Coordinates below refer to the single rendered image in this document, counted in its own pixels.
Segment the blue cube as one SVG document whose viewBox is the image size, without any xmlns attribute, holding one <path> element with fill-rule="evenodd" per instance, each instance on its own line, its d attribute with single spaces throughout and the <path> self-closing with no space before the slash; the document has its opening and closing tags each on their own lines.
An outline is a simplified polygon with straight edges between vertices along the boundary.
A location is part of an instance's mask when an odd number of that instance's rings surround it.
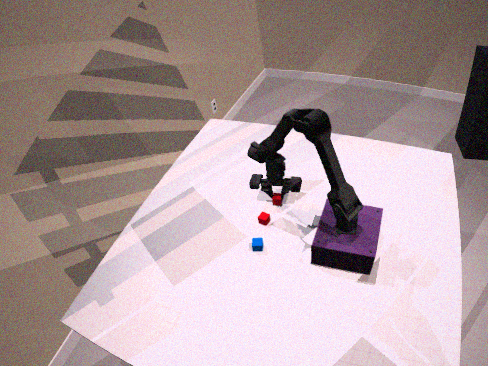
<svg viewBox="0 0 488 366">
<path fill-rule="evenodd" d="M 253 251 L 263 251 L 264 250 L 263 238 L 252 238 L 252 249 Z"/>
</svg>

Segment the red cube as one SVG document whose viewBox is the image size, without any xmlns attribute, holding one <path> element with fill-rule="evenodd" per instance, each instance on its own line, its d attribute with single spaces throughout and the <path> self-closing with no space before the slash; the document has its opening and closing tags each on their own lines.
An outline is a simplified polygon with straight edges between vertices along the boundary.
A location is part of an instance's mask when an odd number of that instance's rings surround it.
<svg viewBox="0 0 488 366">
<path fill-rule="evenodd" d="M 273 205 L 282 206 L 283 200 L 281 199 L 281 193 L 274 193 L 272 201 Z"/>
<path fill-rule="evenodd" d="M 258 222 L 259 224 L 263 226 L 267 226 L 271 221 L 270 214 L 267 214 L 265 212 L 262 212 L 259 217 L 258 217 Z"/>
</svg>

